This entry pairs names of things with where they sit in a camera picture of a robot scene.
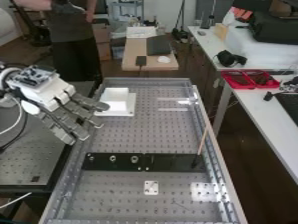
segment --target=red tray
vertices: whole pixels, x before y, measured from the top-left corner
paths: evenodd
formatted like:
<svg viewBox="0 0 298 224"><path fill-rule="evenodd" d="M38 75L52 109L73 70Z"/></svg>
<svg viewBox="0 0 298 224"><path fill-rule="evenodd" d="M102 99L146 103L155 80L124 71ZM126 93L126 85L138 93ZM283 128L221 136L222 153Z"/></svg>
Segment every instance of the red tray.
<svg viewBox="0 0 298 224"><path fill-rule="evenodd" d="M273 76L261 70L245 71L250 80L254 82L255 87L259 89L277 89L279 88L279 82L273 78Z"/></svg>
<svg viewBox="0 0 298 224"><path fill-rule="evenodd" d="M254 89L255 83L242 71L222 71L223 79L233 89Z"/></svg>

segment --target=white robotic hand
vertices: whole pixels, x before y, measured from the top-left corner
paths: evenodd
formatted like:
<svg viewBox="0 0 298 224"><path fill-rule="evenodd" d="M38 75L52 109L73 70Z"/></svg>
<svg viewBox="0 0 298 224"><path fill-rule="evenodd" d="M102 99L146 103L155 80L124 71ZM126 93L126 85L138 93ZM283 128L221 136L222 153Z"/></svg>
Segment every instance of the white robotic hand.
<svg viewBox="0 0 298 224"><path fill-rule="evenodd" d="M1 104L9 105L5 99L12 94L21 99L24 110L44 122L53 134L72 145L76 139L86 140L89 133L77 124L77 118L101 128L100 118L93 111L105 111L109 105L76 93L73 85L60 79L54 70L37 66L25 69L0 69Z"/></svg>

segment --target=screw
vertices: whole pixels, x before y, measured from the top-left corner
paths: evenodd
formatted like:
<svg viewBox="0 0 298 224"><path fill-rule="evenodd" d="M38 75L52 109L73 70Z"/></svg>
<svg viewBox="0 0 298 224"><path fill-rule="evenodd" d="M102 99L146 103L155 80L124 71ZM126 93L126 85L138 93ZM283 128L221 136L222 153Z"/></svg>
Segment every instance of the screw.
<svg viewBox="0 0 298 224"><path fill-rule="evenodd" d="M116 162L116 156L114 156L114 155L109 157L109 161L110 161L112 163Z"/></svg>
<svg viewBox="0 0 298 224"><path fill-rule="evenodd" d="M137 156L132 156L130 161L133 164L136 164L138 162L138 157Z"/></svg>

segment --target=black bracket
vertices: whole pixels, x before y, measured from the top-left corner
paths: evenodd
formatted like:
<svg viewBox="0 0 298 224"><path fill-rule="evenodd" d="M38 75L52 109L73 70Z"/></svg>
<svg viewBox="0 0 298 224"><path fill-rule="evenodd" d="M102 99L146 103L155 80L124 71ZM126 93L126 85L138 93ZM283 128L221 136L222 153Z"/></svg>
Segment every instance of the black bracket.
<svg viewBox="0 0 298 224"><path fill-rule="evenodd" d="M206 172L194 154L86 153L82 170L133 172Z"/></svg>

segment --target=person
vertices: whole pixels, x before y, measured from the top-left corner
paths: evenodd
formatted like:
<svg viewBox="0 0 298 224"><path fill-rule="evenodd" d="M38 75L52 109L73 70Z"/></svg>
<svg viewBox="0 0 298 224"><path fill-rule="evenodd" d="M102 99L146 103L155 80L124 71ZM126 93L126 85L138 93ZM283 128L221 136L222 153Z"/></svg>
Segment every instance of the person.
<svg viewBox="0 0 298 224"><path fill-rule="evenodd" d="M101 64L92 30L97 0L14 0L21 7L45 11L53 64L65 81L101 83Z"/></svg>

